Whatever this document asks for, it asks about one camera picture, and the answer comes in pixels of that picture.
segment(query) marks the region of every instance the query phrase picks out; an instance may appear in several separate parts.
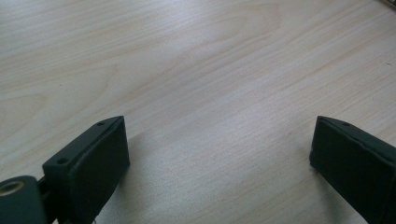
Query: tabletop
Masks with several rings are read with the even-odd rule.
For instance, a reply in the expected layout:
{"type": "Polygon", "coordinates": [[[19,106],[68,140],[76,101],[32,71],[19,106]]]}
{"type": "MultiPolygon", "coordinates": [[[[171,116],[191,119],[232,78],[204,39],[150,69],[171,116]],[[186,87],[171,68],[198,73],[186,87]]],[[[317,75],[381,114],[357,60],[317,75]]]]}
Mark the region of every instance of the tabletop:
{"type": "Polygon", "coordinates": [[[125,117],[96,223],[365,223],[309,165],[317,116],[396,146],[380,0],[0,1],[0,179],[125,117]]]}

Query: light wood surface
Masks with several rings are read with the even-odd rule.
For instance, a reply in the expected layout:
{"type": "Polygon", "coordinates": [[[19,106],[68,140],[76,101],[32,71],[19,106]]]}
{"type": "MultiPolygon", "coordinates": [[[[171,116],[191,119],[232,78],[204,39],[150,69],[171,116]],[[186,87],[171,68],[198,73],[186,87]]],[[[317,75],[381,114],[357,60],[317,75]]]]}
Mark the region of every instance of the light wood surface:
{"type": "Polygon", "coordinates": [[[124,115],[104,223],[365,223],[308,162],[318,115],[396,146],[378,0],[0,1],[0,180],[124,115]]]}

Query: black plastic part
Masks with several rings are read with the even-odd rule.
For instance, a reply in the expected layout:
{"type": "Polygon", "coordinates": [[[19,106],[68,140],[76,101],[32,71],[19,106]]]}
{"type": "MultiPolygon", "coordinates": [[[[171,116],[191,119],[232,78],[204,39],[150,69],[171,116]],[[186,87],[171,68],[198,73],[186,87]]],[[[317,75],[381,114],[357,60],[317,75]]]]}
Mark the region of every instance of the black plastic part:
{"type": "Polygon", "coordinates": [[[61,223],[92,223],[129,166],[123,117],[93,125],[43,164],[61,223]]]}
{"type": "Polygon", "coordinates": [[[310,162],[369,223],[396,223],[396,148],[318,117],[310,162]]]}
{"type": "Polygon", "coordinates": [[[34,177],[19,176],[0,183],[0,223],[48,223],[34,177]]]}

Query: wooden table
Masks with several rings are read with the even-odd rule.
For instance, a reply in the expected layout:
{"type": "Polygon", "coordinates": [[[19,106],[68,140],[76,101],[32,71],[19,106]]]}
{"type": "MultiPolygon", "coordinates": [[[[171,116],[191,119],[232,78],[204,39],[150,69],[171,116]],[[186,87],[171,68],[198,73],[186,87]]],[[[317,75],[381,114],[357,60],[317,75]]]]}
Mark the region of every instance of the wooden table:
{"type": "Polygon", "coordinates": [[[308,162],[318,115],[396,145],[378,0],[0,1],[0,179],[125,116],[103,223],[365,223],[308,162]]]}

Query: black bracket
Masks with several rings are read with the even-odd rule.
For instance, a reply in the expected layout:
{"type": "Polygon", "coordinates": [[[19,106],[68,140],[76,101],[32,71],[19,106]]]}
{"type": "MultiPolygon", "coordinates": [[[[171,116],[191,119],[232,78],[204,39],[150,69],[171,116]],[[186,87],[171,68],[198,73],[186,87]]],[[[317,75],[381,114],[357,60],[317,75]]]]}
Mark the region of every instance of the black bracket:
{"type": "Polygon", "coordinates": [[[369,223],[396,223],[396,148],[337,119],[318,117],[310,162],[369,223]]]}
{"type": "Polygon", "coordinates": [[[0,183],[0,223],[92,223],[128,168],[123,117],[102,120],[43,164],[0,183]]]}

